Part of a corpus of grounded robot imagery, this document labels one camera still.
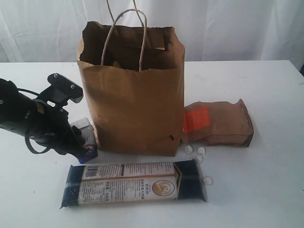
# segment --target white curtain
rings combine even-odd
[[[114,17],[132,0],[109,0]],[[187,61],[304,62],[303,0],[136,0],[149,27],[173,26]],[[0,62],[71,62],[87,21],[112,24],[105,0],[0,0]],[[139,26],[134,12],[121,25]]]

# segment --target white table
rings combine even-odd
[[[1,63],[0,77],[40,92],[58,72],[81,83],[76,63]],[[304,227],[304,78],[289,61],[187,62],[185,105],[242,98],[254,123],[249,148],[207,147],[202,164],[209,203],[197,200],[83,206],[59,210],[71,155],[31,154],[24,138],[0,130],[0,226]],[[89,117],[69,102],[69,121]],[[100,152],[90,163],[179,161]]]

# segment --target orange label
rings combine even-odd
[[[211,125],[208,107],[201,107],[200,109],[193,110],[185,113],[184,129],[185,133],[194,130],[208,127]]]

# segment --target brown paper package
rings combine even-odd
[[[138,71],[143,28],[116,26],[101,66],[110,27],[88,22],[78,48],[78,66],[101,148],[174,156],[184,118],[184,46],[174,28],[148,28]]]
[[[236,104],[229,102],[195,102],[185,107],[185,113],[207,107],[211,125],[183,133],[186,143],[202,140],[206,145],[249,146],[253,125],[242,99]]]

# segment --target nutrition label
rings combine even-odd
[[[84,181],[80,185],[78,203],[174,200],[176,198],[175,177],[150,177]]]
[[[139,177],[153,175],[174,175],[172,162],[151,162],[119,165],[86,166],[82,180],[101,180],[117,177]]]

